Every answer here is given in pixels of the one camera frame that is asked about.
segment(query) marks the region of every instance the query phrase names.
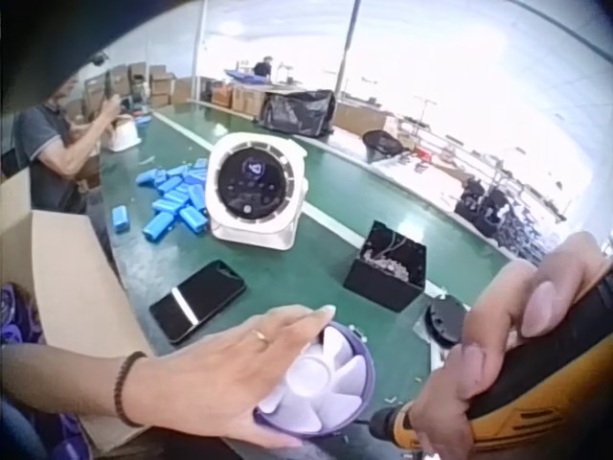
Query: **smartphone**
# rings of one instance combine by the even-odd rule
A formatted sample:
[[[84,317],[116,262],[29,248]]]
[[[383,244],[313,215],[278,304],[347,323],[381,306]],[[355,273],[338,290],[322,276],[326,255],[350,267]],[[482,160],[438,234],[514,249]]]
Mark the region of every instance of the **smartphone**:
[[[223,261],[214,261],[173,287],[149,312],[170,343],[184,340],[225,309],[246,289],[244,280]]]

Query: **gold ring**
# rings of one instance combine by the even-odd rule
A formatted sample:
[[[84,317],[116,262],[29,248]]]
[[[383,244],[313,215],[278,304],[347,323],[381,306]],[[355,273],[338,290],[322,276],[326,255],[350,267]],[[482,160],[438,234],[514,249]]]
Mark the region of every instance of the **gold ring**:
[[[256,337],[259,340],[264,342],[266,344],[266,346],[270,345],[270,340],[268,340],[268,338],[262,333],[262,331],[258,331],[257,329],[254,329],[253,333],[256,335]]]

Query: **beaded bracelet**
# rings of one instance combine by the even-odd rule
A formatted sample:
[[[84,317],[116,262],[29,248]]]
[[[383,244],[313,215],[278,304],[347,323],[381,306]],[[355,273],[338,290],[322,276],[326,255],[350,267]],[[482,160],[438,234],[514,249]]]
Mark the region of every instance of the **beaded bracelet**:
[[[131,426],[132,428],[140,428],[142,425],[135,424],[125,415],[122,393],[124,391],[125,380],[127,379],[130,369],[132,369],[134,363],[141,357],[147,357],[147,355],[145,355],[143,352],[134,352],[125,359],[119,370],[117,379],[115,380],[115,389],[113,391],[113,401],[115,403],[115,413],[117,414],[117,417],[124,424]]]

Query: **ceiling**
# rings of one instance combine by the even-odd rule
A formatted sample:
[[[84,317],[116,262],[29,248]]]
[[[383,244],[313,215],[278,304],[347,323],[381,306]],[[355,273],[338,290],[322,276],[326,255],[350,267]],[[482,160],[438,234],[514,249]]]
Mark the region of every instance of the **ceiling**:
[[[239,23],[245,40],[317,35],[342,50],[352,5],[352,0],[209,0],[207,34],[227,34]],[[613,135],[613,58],[607,61],[599,51],[613,57],[613,24],[591,0],[362,0],[353,48],[387,37],[390,47],[407,54],[411,45],[453,47],[454,33],[466,25],[505,38],[497,66],[519,82],[532,107],[580,146],[592,167],[611,154],[605,137]]]

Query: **electric drill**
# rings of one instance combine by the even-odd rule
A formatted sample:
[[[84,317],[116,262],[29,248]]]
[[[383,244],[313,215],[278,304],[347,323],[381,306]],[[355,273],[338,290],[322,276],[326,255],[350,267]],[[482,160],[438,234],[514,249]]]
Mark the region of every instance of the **electric drill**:
[[[562,425],[594,391],[613,388],[613,268],[607,264],[550,333],[507,352],[498,380],[466,415],[476,451],[510,449]],[[371,434],[421,450],[409,404],[377,411]]]

